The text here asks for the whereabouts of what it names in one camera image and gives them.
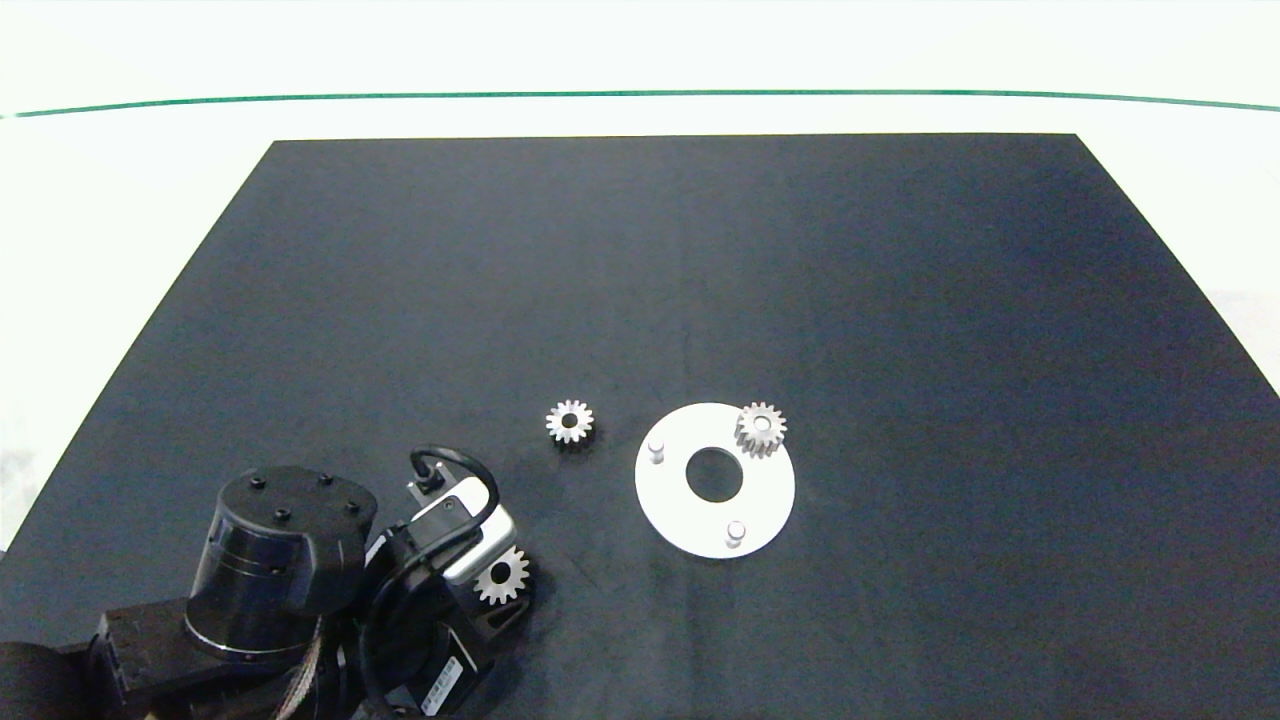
black cable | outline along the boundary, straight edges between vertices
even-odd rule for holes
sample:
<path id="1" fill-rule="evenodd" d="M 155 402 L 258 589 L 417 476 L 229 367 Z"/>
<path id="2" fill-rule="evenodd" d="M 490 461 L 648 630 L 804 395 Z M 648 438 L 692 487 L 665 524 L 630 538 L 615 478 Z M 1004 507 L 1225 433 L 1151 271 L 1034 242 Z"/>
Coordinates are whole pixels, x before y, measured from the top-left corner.
<path id="1" fill-rule="evenodd" d="M 392 589 L 398 587 L 410 573 L 422 564 L 422 561 L 430 560 L 434 555 L 468 537 L 471 533 L 477 530 L 498 507 L 498 483 L 494 480 L 493 473 L 490 473 L 483 462 L 451 447 L 429 445 L 410 454 L 410 462 L 413 465 L 415 471 L 426 466 L 424 462 L 426 457 L 439 457 L 440 460 L 453 462 L 460 468 L 470 470 L 471 474 L 484 483 L 484 487 L 489 491 L 489 501 L 485 502 L 484 507 L 481 507 L 480 512 L 476 512 L 475 516 L 440 536 L 439 539 L 397 568 L 396 571 L 392 573 L 392 575 L 383 582 L 381 585 L 379 585 L 378 593 L 374 594 L 372 602 L 369 603 L 369 611 L 365 614 L 365 621 L 360 624 L 360 633 L 357 634 L 356 641 L 356 655 L 357 661 L 360 662 L 360 678 L 365 684 L 365 700 L 369 702 L 374 715 L 383 717 L 384 720 L 402 720 L 403 716 L 396 715 L 396 710 L 392 708 L 389 702 L 387 702 L 387 692 L 378 680 L 378 674 L 374 670 L 372 653 L 369 651 L 369 638 L 374 634 L 372 630 L 378 624 L 379 611 L 383 605 L 387 603 L 387 598 L 390 596 Z M 436 570 L 428 564 L 428 573 L 434 574 L 435 571 Z"/>

white floor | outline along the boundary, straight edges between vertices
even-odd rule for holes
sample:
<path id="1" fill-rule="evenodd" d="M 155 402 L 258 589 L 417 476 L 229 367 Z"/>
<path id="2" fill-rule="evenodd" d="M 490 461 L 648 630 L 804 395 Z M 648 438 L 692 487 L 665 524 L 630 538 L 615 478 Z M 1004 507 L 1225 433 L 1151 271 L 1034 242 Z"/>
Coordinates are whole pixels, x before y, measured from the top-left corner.
<path id="1" fill-rule="evenodd" d="M 18 69 L 0 74 L 0 114 L 10 115 L 0 119 L 0 550 L 276 138 L 1078 133 L 1280 387 L 1280 111 L 868 96 L 326 100 L 12 117 L 173 97 L 618 88 L 987 88 L 1280 106 L 1280 5 L 333 4 L 308 5 L 306 32 L 296 32 L 297 8 L 0 4 L 0 68 Z M 602 29 L 622 27 L 632 32 Z"/>

green line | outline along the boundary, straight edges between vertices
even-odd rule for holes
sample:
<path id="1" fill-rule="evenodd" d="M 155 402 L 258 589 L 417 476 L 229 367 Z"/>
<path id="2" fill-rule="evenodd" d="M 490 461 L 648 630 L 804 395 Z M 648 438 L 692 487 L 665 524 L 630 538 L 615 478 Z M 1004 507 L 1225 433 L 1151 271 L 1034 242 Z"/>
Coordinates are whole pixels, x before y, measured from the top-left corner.
<path id="1" fill-rule="evenodd" d="M 54 108 L 14 113 L 14 118 L 133 110 L 170 105 L 214 105 L 223 102 L 282 102 L 293 100 L 457 100 L 492 97 L 760 97 L 760 96 L 970 96 L 970 97 L 1051 97 L 1065 100 L 1110 100 L 1116 102 L 1153 102 L 1158 105 L 1190 105 L 1194 108 L 1226 108 L 1230 110 L 1262 110 L 1280 113 L 1280 105 L 1225 102 L 1219 100 L 1187 100 L 1181 97 L 1148 97 L 1143 95 L 1107 95 L 1100 92 L 1047 92 L 1039 90 L 549 90 L 549 91 L 481 91 L 481 92 L 321 92 L 307 95 L 239 95 L 228 97 L 179 97 L 174 100 L 142 100 L 81 108 Z"/>

gear teeth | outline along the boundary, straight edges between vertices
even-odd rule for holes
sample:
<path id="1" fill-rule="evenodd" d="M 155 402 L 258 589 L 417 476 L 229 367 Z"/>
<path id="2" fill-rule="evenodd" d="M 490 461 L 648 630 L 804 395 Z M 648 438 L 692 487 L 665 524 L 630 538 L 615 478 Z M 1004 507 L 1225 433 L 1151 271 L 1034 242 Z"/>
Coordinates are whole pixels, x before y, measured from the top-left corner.
<path id="1" fill-rule="evenodd" d="M 767 420 L 765 429 L 759 429 L 758 419 Z M 739 446 L 751 457 L 767 457 L 782 447 L 787 432 L 787 420 L 777 407 L 764 402 L 753 402 L 742 409 L 733 428 Z"/>
<path id="2" fill-rule="evenodd" d="M 573 415 L 573 427 L 564 425 L 564 416 Z M 591 434 L 595 423 L 595 414 L 581 400 L 566 398 L 557 402 L 547 415 L 547 430 L 552 439 L 561 447 L 575 447 L 584 445 Z"/>
<path id="3" fill-rule="evenodd" d="M 493 568 L 499 562 L 504 562 L 511 570 L 511 574 L 506 580 L 498 583 L 493 579 Z M 493 565 L 486 568 L 484 573 L 476 579 L 475 591 L 480 594 L 481 602 L 488 602 L 489 605 L 506 605 L 520 596 L 520 591 L 525 589 L 525 580 L 529 579 L 529 559 L 525 557 L 525 551 L 515 546 L 503 552 L 498 560 L 493 561 Z"/>

screw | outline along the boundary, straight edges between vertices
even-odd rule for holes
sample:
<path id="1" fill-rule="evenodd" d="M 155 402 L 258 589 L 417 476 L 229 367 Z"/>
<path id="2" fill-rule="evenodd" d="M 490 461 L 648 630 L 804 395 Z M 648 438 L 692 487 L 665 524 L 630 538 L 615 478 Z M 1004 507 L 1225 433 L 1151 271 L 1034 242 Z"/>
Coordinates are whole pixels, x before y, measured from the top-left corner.
<path id="1" fill-rule="evenodd" d="M 741 520 L 733 520 L 724 528 L 726 538 L 724 544 L 730 547 L 737 547 L 742 544 L 742 538 L 746 537 L 746 525 Z"/>
<path id="2" fill-rule="evenodd" d="M 649 438 L 648 447 L 649 447 L 649 461 L 653 462 L 654 465 L 660 465 L 662 461 L 666 459 L 666 456 L 663 455 L 666 446 L 663 445 L 662 439 Z"/>

